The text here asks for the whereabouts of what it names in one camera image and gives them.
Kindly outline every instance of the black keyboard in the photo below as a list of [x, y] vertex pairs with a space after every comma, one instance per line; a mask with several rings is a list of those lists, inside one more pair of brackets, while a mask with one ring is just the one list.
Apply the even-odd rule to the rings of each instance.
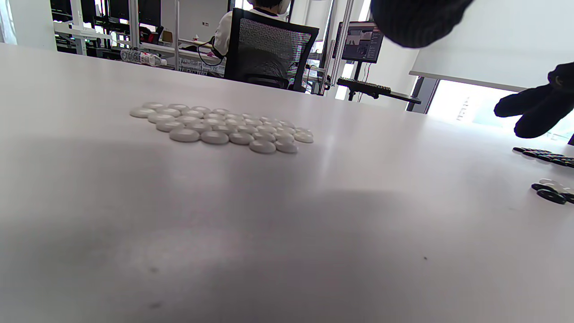
[[337, 80], [337, 84], [348, 87], [349, 90], [352, 92], [361, 92], [370, 96], [376, 94], [378, 97], [378, 94], [385, 95], [391, 93], [390, 87], [380, 86], [367, 82], [355, 81], [353, 79], [340, 78]]

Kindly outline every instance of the gloved hand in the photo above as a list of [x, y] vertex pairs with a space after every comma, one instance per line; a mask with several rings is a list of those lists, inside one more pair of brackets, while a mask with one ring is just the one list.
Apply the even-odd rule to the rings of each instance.
[[460, 23], [472, 0], [372, 0], [371, 13], [386, 38], [403, 47], [426, 47]]
[[520, 138], [540, 137], [574, 109], [574, 63], [558, 65], [548, 73], [549, 84], [502, 98], [494, 114], [522, 115], [514, 127]]

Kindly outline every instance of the water bottle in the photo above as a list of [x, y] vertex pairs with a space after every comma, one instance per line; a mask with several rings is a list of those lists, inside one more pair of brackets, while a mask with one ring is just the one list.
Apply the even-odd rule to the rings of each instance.
[[136, 51], [134, 49], [122, 49], [119, 53], [123, 61], [135, 64], [145, 64], [150, 66], [167, 65], [168, 61], [161, 59], [159, 56]]

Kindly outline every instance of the computer screen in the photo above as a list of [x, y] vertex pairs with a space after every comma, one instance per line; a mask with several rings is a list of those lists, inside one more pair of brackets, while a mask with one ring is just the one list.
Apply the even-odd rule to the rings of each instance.
[[[138, 0], [139, 23], [161, 26], [161, 0]], [[110, 17], [130, 19], [128, 0], [110, 0]]]
[[[343, 23], [339, 23], [337, 40], [341, 34]], [[383, 33], [377, 28], [374, 22], [351, 21], [347, 29], [345, 46], [343, 48], [344, 60], [362, 61], [365, 63], [376, 63], [383, 44]]]
[[[72, 4], [69, 0], [50, 0], [52, 18], [58, 21], [72, 20]], [[96, 16], [94, 0], [82, 0], [82, 16], [84, 22], [90, 22]]]

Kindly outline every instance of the black chair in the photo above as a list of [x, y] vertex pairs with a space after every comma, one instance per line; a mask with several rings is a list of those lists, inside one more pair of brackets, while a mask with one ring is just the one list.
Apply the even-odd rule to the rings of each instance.
[[304, 92], [305, 65], [318, 33], [235, 8], [224, 77]]

